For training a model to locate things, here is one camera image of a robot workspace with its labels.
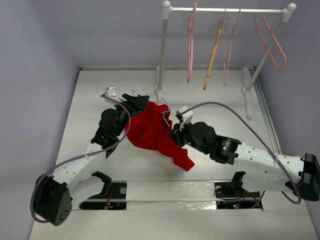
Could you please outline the red t shirt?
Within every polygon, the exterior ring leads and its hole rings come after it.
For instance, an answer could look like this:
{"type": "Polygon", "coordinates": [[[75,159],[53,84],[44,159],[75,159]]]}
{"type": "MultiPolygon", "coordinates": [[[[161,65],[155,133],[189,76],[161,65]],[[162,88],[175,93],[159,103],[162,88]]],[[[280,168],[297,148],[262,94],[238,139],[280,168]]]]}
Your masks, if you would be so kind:
{"type": "Polygon", "coordinates": [[[148,101],[145,110],[132,117],[131,123],[125,125],[125,130],[128,131],[126,136],[134,146],[157,151],[171,158],[176,166],[189,171],[195,163],[189,158],[188,151],[178,147],[169,137],[169,132],[173,130],[170,114],[168,105],[148,101]]]}

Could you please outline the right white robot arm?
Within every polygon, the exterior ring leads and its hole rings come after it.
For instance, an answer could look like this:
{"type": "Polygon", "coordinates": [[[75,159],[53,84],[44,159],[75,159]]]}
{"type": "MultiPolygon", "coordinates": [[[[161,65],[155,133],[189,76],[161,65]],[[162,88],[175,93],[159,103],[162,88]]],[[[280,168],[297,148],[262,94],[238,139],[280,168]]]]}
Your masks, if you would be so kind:
{"type": "Polygon", "coordinates": [[[287,156],[268,152],[218,135],[204,122],[188,123],[183,128],[177,123],[168,135],[178,147],[188,145],[217,163],[260,170],[259,174],[234,174],[230,190],[235,196],[247,191],[274,191],[292,193],[312,202],[320,199],[320,164],[311,153],[287,156]]]}

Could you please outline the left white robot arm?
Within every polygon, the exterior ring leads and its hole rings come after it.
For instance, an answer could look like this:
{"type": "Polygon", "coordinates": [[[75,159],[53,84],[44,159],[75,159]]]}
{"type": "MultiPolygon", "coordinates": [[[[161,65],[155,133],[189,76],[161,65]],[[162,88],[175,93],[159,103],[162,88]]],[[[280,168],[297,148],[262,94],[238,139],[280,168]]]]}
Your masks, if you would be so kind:
{"type": "Polygon", "coordinates": [[[89,177],[101,179],[93,186],[97,196],[104,198],[110,194],[111,179],[93,169],[108,158],[125,139],[131,129],[132,118],[146,109],[150,97],[126,93],[122,95],[122,99],[111,98],[105,93],[101,97],[114,107],[101,113],[98,129],[87,148],[81,155],[57,164],[36,180],[29,204],[31,216],[36,222],[61,225],[72,210],[75,199],[71,193],[89,177]]]}

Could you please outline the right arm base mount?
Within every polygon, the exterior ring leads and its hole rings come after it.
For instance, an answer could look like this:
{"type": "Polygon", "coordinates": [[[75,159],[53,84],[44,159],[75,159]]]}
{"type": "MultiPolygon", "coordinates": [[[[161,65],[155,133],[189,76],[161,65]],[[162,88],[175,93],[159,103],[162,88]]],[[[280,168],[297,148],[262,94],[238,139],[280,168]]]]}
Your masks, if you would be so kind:
{"type": "Polygon", "coordinates": [[[259,191],[250,192],[243,188],[244,171],[237,171],[232,180],[214,183],[214,196],[218,210],[263,209],[259,202],[259,191]]]}

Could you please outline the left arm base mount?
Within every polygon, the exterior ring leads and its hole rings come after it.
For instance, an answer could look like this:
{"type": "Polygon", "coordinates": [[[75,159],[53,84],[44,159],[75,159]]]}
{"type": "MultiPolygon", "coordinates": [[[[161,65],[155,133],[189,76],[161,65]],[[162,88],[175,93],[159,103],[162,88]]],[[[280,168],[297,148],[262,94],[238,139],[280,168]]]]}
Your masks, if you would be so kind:
{"type": "Polygon", "coordinates": [[[98,193],[79,204],[81,210],[126,210],[127,181],[112,181],[108,175],[96,171],[91,174],[98,183],[103,183],[98,193]]]}

